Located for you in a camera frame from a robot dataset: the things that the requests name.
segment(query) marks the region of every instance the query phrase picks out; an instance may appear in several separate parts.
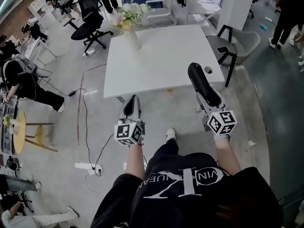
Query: concrete floor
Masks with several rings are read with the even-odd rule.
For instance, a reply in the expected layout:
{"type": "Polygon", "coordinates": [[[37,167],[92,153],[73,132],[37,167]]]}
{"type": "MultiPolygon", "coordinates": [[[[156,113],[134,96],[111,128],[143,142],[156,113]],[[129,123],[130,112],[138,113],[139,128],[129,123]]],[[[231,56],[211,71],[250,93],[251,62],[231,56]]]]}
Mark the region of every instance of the concrete floor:
{"type": "MultiPolygon", "coordinates": [[[[107,30],[108,24],[102,25],[107,30]]],[[[117,99],[103,99],[103,88],[106,66],[100,66],[107,61],[107,50],[94,43],[95,52],[90,57],[84,57],[84,45],[80,41],[70,39],[74,29],[54,24],[50,27],[49,47],[58,55],[46,65],[46,69],[54,72],[51,83],[65,94],[82,87],[88,90],[85,101],[88,107],[88,144],[91,150],[91,161],[95,163],[101,148],[113,133],[117,121],[120,103],[117,99]]],[[[107,47],[110,35],[102,38],[107,47]]],[[[42,55],[44,60],[50,60],[47,52],[42,55]]],[[[56,93],[50,85],[41,83],[44,89],[56,93]]],[[[241,167],[256,166],[269,183],[269,158],[265,126],[259,108],[254,88],[244,67],[236,68],[229,88],[223,85],[215,87],[225,97],[227,105],[234,111],[238,125],[231,139],[231,144],[240,161],[241,167]]],[[[197,105],[192,87],[167,91],[150,92],[138,95],[142,105],[142,119],[146,122],[144,140],[144,155],[149,160],[155,151],[165,142],[165,133],[169,127],[176,128],[180,144],[180,154],[206,152],[216,158],[212,133],[202,131],[201,115],[195,112],[197,105]]],[[[40,193],[28,192],[33,200],[36,214],[52,214],[64,212],[65,206],[73,207],[80,218],[71,221],[79,228],[88,228],[93,216],[105,194],[111,188],[116,177],[124,172],[127,158],[127,148],[119,145],[113,139],[104,149],[99,160],[104,172],[102,177],[87,176],[87,184],[96,194],[90,192],[85,185],[85,170],[74,167],[75,163],[88,163],[88,150],[85,144],[85,106],[80,101],[79,112],[79,143],[77,140],[77,113],[79,91],[76,95],[67,97],[66,109],[63,113],[49,111],[48,106],[27,100],[20,103],[27,122],[52,122],[53,127],[45,128],[49,142],[58,153],[38,149],[26,144],[24,151],[18,155],[22,163],[20,177],[29,178],[34,175],[41,181],[40,193]]],[[[34,128],[28,128],[31,135],[34,128]]]]}
{"type": "MultiPolygon", "coordinates": [[[[270,186],[282,207],[303,197],[303,73],[297,65],[300,52],[287,41],[282,50],[270,48],[279,14],[274,2],[260,0],[252,6],[254,19],[248,17],[244,31],[256,31],[261,36],[258,49],[244,63],[255,87],[267,131],[270,158],[270,186]],[[272,18],[275,24],[266,21],[272,18]],[[263,23],[268,30],[259,26],[263,23]]],[[[285,227],[293,220],[301,200],[284,209],[285,227]]]]}

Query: dark green floor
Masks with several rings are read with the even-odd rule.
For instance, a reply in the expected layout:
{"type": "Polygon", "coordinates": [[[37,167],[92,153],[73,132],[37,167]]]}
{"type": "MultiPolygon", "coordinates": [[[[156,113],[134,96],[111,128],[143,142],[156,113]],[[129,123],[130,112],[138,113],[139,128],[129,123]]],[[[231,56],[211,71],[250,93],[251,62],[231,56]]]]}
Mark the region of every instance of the dark green floor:
{"type": "MultiPolygon", "coordinates": [[[[245,68],[256,89],[263,114],[270,159],[270,186],[282,207],[303,197],[304,188],[304,72],[297,65],[300,52],[287,41],[282,50],[268,44],[275,25],[274,2],[259,0],[252,6],[254,19],[248,16],[244,31],[255,31],[261,37],[258,49],[245,62],[245,68]],[[268,26],[262,30],[260,23],[268,26]]],[[[293,220],[301,201],[284,208],[285,227],[293,220]]]]}

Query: smartphone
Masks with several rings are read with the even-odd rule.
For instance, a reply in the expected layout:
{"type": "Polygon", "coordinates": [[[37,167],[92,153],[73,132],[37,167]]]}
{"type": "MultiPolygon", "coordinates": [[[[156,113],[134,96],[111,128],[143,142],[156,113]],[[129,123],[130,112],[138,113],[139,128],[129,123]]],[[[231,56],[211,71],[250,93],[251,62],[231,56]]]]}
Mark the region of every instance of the smartphone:
{"type": "Polygon", "coordinates": [[[217,51],[218,51],[218,53],[223,54],[225,52],[228,52],[229,49],[227,47],[220,47],[220,48],[217,48],[217,51]]]}

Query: yellow round table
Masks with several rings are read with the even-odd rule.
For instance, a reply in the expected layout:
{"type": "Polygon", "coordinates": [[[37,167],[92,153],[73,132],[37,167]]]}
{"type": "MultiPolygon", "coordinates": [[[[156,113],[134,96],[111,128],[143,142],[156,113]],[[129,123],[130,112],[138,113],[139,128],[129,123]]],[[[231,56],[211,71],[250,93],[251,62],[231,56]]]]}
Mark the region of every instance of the yellow round table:
{"type": "Polygon", "coordinates": [[[19,111],[17,114],[16,120],[19,122],[19,125],[14,125],[14,147],[16,153],[21,153],[23,150],[24,142],[31,143],[36,147],[43,148],[46,150],[58,152],[57,150],[48,148],[44,146],[44,130],[42,125],[52,125],[52,123],[26,123],[25,114],[23,111],[19,111]],[[34,136],[26,135],[26,126],[38,126],[35,131],[34,136]]]}

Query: brick wall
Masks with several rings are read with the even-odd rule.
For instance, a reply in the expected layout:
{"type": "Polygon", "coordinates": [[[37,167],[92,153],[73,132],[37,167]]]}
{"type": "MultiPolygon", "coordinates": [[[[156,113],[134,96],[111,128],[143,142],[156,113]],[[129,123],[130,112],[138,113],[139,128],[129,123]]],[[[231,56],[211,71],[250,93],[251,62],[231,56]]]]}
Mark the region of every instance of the brick wall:
{"type": "Polygon", "coordinates": [[[7,38],[13,35],[16,39],[22,40],[27,34],[23,34],[22,27],[26,25],[29,18],[33,17],[28,6],[34,0],[23,0],[0,24],[0,35],[7,38]]]}

